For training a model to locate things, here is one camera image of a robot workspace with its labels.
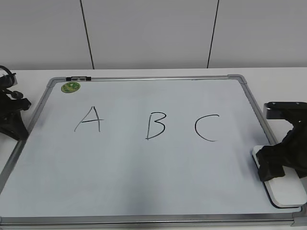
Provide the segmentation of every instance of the white table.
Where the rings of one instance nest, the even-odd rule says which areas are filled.
[[[46,84],[53,77],[91,76],[91,77],[162,77],[162,76],[208,76],[208,75],[243,75],[260,107],[269,101],[307,101],[307,68],[253,68],[253,69],[118,69],[118,70],[18,70],[16,72],[18,85],[12,90],[21,91],[32,106],[23,111],[22,116],[26,126],[33,111],[43,94]],[[292,126],[283,120],[270,120],[269,124],[279,141]],[[0,169],[4,167],[16,141],[0,135]],[[284,230],[288,226],[269,227],[223,227],[220,229],[248,230]]]

